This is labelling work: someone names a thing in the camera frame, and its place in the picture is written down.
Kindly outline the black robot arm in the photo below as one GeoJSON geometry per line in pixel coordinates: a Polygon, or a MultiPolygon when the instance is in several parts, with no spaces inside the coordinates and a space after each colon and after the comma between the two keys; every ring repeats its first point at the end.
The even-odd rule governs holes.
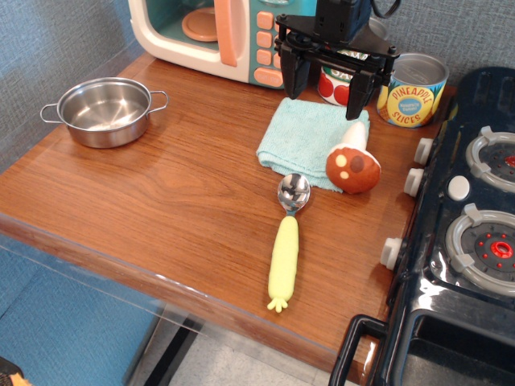
{"type": "Polygon", "coordinates": [[[371,14],[390,17],[396,1],[382,14],[374,1],[318,1],[313,16],[280,14],[275,49],[283,85],[291,99],[307,86],[311,64],[317,63],[352,76],[346,118],[358,118],[373,92],[389,84],[400,51],[373,33],[371,14]]]}

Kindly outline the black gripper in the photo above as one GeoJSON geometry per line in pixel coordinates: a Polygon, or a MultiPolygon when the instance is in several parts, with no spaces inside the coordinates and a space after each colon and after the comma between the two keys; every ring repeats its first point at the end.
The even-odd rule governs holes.
{"type": "Polygon", "coordinates": [[[378,85],[389,83],[396,46],[375,35],[369,20],[388,18],[396,1],[380,12],[374,1],[318,1],[313,16],[280,14],[275,49],[280,56],[283,85],[290,99],[306,89],[311,62],[354,75],[349,86],[346,119],[357,119],[378,85]]]}

